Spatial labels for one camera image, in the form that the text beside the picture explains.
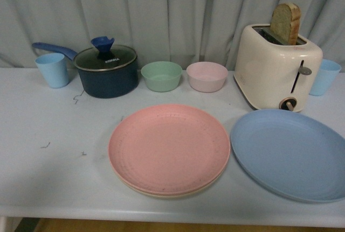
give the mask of wooden floor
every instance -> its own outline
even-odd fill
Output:
[[[345,232],[345,228],[41,219],[34,232]]]

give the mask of toast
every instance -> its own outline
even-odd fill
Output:
[[[287,45],[296,45],[301,11],[294,3],[279,4],[273,11],[270,31]]]

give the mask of white table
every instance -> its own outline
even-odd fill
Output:
[[[180,103],[212,114],[231,131],[253,111],[233,80],[215,93],[193,90],[184,72],[179,87],[156,93],[144,80],[129,94],[96,99],[79,75],[49,88],[37,69],[0,69],[0,216],[153,222],[345,227],[345,201],[300,203],[255,183],[231,154],[209,188],[180,199],[135,192],[113,172],[107,144],[120,121],[148,106]],[[345,137],[345,73],[324,96],[309,96],[301,114]]]

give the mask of pot lid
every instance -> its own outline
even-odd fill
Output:
[[[124,45],[114,45],[114,38],[97,37],[91,40],[95,46],[78,53],[74,58],[77,68],[91,72],[111,71],[133,62],[136,52]]]

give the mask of cup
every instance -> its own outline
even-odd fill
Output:
[[[48,53],[38,57],[35,63],[51,88],[61,88],[68,84],[65,56],[61,53]]]
[[[309,94],[313,96],[322,96],[330,85],[332,85],[340,70],[341,66],[336,62],[323,59]]]

